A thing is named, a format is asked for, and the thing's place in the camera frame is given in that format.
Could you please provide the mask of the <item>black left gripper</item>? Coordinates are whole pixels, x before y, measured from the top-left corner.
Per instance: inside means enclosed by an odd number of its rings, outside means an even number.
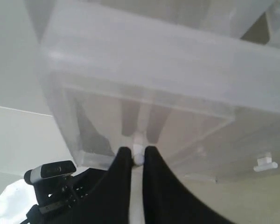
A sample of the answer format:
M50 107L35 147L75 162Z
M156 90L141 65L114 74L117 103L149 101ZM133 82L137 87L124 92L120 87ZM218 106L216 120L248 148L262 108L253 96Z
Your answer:
M89 195L105 172L89 168L76 176L63 175L33 183L30 180L32 171L27 171L25 182L33 186L37 204L27 212L25 223L44 224L69 211Z

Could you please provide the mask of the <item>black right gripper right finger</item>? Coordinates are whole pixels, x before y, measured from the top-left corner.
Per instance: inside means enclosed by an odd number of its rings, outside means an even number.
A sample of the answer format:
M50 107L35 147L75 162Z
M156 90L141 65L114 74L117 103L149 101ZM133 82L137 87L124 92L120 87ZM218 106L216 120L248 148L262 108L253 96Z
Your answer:
M145 149L142 180L146 224L220 224L222 217L196 198L165 163L157 147Z

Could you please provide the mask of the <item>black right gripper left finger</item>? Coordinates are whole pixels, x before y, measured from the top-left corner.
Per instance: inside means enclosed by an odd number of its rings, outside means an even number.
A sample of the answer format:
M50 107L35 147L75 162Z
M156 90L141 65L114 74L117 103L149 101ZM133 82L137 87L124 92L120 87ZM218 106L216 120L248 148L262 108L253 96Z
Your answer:
M121 147L108 171L81 202L60 216L62 224L128 224L132 153Z

